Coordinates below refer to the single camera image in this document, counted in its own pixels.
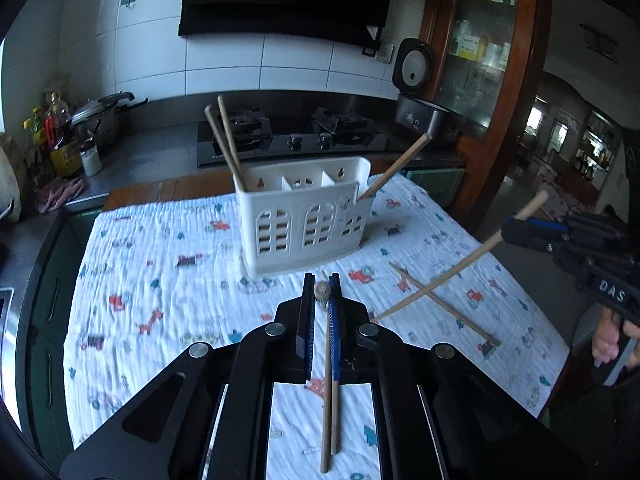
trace human hand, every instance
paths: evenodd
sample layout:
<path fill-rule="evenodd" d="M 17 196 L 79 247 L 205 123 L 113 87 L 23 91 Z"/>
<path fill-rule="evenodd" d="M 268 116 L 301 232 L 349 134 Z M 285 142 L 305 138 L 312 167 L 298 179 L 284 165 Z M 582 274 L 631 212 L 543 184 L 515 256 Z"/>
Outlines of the human hand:
<path fill-rule="evenodd" d="M 593 357 L 601 363 L 608 363 L 609 361 L 618 357 L 618 339 L 620 338 L 620 329 L 613 322 L 613 310 L 609 307 L 602 308 L 602 315 L 596 325 L 596 332 L 593 335 L 593 341 L 591 349 L 593 351 Z M 623 331 L 626 335 L 634 339 L 640 339 L 640 328 L 625 320 L 623 324 Z M 636 345 L 633 353 L 626 360 L 626 368 L 635 368 L 640 365 L 640 345 Z"/>

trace pressure cooker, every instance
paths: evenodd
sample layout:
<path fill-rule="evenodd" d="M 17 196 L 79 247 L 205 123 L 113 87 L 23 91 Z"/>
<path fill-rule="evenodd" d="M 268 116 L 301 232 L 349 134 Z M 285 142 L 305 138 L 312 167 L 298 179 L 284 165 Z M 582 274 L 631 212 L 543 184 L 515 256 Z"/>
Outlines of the pressure cooker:
<path fill-rule="evenodd" d="M 77 108 L 71 115 L 71 125 L 75 128 L 76 134 L 81 139 L 93 137 L 98 150 L 111 146 L 120 134 L 119 115 L 148 101 L 145 99 L 135 105 L 118 106 L 120 101 L 125 99 L 133 101 L 135 97 L 131 92 L 120 92 L 89 101 Z"/>

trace stainless steel countertop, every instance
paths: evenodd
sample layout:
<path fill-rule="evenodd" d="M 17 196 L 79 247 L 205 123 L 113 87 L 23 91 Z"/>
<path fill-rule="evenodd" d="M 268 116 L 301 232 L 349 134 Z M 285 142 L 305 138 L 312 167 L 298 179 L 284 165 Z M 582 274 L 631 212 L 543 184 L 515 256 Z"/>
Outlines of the stainless steel countertop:
<path fill-rule="evenodd" d="M 197 168 L 197 127 L 198 123 L 193 122 L 123 134 L 115 146 L 100 154 L 102 171 L 85 177 L 87 187 L 76 199 L 58 211 L 34 214 L 16 224 L 0 226 L 0 288 L 14 290 L 9 307 L 5 306 L 0 315 L 0 392 L 28 440 L 33 441 L 26 407 L 22 402 L 18 408 L 17 401 L 26 395 L 25 370 L 16 362 L 16 355 L 17 351 L 25 355 L 28 323 L 20 325 L 20 320 L 28 321 L 31 316 L 40 274 L 60 228 L 70 212 L 103 205 L 110 191 L 117 187 L 209 171 Z M 413 165 L 446 167 L 446 159 L 420 152 Z"/>

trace cabinet handle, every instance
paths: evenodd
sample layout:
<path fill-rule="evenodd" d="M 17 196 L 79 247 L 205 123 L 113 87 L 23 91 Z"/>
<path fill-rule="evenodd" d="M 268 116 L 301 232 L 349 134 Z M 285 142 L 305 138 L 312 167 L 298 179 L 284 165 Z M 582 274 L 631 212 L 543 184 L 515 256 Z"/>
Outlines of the cabinet handle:
<path fill-rule="evenodd" d="M 53 319 L 53 313 L 56 310 L 56 301 L 58 300 L 58 293 L 60 292 L 60 279 L 56 278 L 56 290 L 53 291 L 53 297 L 51 298 L 51 306 L 49 307 L 49 317 L 47 317 L 46 323 L 51 323 Z"/>
<path fill-rule="evenodd" d="M 45 350 L 45 354 L 47 354 L 47 403 L 46 407 L 51 409 L 53 406 L 53 392 L 51 391 L 51 354 L 49 351 Z"/>

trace glass cabinet door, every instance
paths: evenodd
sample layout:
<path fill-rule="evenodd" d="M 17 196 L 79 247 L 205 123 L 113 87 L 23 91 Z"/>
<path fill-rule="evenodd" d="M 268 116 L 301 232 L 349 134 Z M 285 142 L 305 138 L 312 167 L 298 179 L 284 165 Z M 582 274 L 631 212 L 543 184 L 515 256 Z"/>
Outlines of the glass cabinet door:
<path fill-rule="evenodd" d="M 466 119 L 483 138 L 500 93 L 518 0 L 458 0 L 434 101 Z"/>

